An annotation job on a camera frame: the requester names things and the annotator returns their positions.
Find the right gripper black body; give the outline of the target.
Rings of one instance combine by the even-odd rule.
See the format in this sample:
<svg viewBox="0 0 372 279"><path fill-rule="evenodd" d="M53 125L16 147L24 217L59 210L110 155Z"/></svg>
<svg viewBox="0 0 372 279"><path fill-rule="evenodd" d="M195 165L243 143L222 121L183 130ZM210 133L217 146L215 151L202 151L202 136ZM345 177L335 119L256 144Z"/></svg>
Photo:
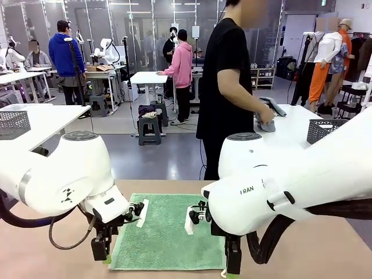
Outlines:
<svg viewBox="0 0 372 279"><path fill-rule="evenodd" d="M214 220L211 220L211 235L224 237L227 241L240 242L241 236L234 235L223 231Z"/></svg>

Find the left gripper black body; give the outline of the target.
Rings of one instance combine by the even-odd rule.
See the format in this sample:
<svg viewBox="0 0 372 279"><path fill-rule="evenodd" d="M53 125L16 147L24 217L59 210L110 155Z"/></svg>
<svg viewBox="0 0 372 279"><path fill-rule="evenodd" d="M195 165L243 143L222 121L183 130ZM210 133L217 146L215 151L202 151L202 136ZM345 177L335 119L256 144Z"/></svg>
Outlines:
<svg viewBox="0 0 372 279"><path fill-rule="evenodd" d="M109 241L111 241L113 235L119 234L118 227L119 227L119 217L109 221L108 223L104 223L100 219L96 219L93 225L93 228L96 231L96 236L91 241L95 241L96 239L104 239L104 238L107 238Z"/></svg>

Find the person's right hand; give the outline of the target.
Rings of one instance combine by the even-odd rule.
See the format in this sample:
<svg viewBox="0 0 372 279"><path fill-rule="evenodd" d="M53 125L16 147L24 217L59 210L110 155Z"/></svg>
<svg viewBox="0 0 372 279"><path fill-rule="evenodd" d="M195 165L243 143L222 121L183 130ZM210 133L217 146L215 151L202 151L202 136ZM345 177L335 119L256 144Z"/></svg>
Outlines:
<svg viewBox="0 0 372 279"><path fill-rule="evenodd" d="M268 124L274 120L273 111L266 104L260 106L257 114L259 115L260 122L263 124Z"/></svg>

